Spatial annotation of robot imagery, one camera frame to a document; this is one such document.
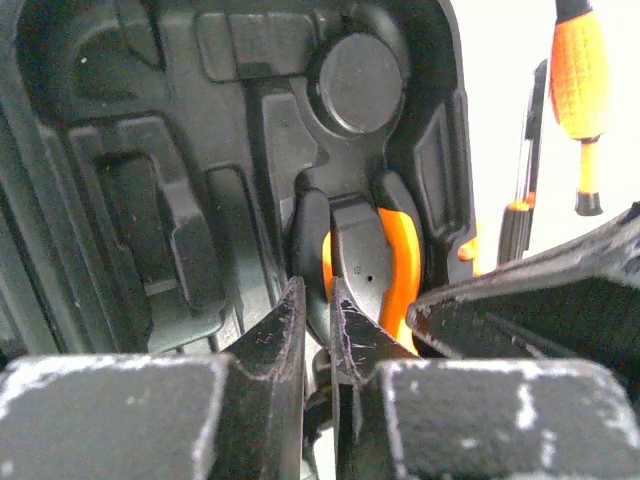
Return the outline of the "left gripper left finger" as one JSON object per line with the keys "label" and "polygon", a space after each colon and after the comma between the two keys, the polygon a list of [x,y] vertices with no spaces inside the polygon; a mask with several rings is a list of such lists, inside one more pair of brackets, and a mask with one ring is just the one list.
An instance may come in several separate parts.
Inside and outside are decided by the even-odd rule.
{"label": "left gripper left finger", "polygon": [[5,479],[296,479],[305,286],[220,353],[23,357],[1,376]]}

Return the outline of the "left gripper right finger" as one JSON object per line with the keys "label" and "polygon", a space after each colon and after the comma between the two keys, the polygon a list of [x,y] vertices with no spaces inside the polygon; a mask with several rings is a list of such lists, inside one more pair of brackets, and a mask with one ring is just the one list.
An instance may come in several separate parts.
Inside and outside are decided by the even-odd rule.
{"label": "left gripper right finger", "polygon": [[340,479],[635,479],[623,388],[585,360],[421,359],[330,295]]}

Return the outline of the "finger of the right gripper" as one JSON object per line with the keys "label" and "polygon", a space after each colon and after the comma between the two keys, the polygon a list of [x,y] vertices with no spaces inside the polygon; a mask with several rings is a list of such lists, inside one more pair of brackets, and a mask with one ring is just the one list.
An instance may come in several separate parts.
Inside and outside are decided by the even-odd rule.
{"label": "finger of the right gripper", "polygon": [[582,358],[639,387],[639,205],[563,245],[431,290],[408,310],[450,358]]}

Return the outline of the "orange handled needle-nose pliers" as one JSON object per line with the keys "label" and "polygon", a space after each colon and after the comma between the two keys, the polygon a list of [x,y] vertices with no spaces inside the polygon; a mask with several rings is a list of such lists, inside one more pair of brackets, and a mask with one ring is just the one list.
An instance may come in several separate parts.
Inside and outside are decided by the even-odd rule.
{"label": "orange handled needle-nose pliers", "polygon": [[318,343],[330,343],[331,284],[339,277],[357,307],[415,353],[406,314],[420,292],[423,250],[419,212],[393,170],[374,178],[369,197],[302,190],[291,224],[290,261],[293,275],[305,281],[307,318]]}

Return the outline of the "black plastic tool case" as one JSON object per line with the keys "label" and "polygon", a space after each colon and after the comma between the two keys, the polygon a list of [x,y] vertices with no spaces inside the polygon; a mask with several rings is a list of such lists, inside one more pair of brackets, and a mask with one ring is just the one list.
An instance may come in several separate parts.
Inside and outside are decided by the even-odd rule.
{"label": "black plastic tool case", "polygon": [[420,291],[469,279],[449,1],[5,1],[1,358],[222,350],[295,276],[299,193],[386,170]]}

